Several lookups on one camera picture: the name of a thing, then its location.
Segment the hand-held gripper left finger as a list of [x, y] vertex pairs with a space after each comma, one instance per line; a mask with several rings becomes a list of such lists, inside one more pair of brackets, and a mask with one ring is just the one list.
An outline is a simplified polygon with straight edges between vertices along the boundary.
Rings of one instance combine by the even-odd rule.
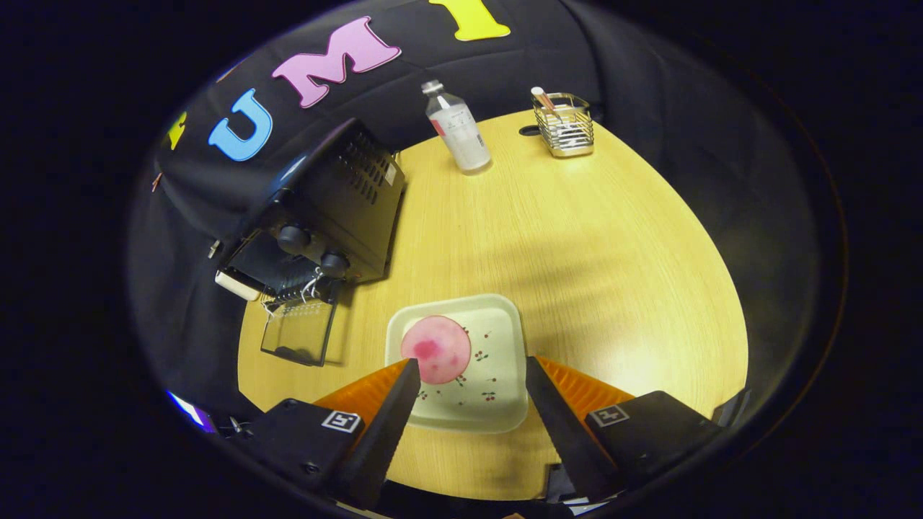
[[421, 389], [402, 359], [312, 403], [283, 399], [231, 437], [261, 469], [313, 498], [376, 505]]

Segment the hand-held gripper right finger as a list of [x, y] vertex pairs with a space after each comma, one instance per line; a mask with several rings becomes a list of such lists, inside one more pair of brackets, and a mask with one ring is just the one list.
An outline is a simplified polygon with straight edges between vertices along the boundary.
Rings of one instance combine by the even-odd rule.
[[526, 359], [526, 387], [574, 489], [591, 500], [644, 487], [722, 430], [664, 391], [633, 396], [548, 358]]

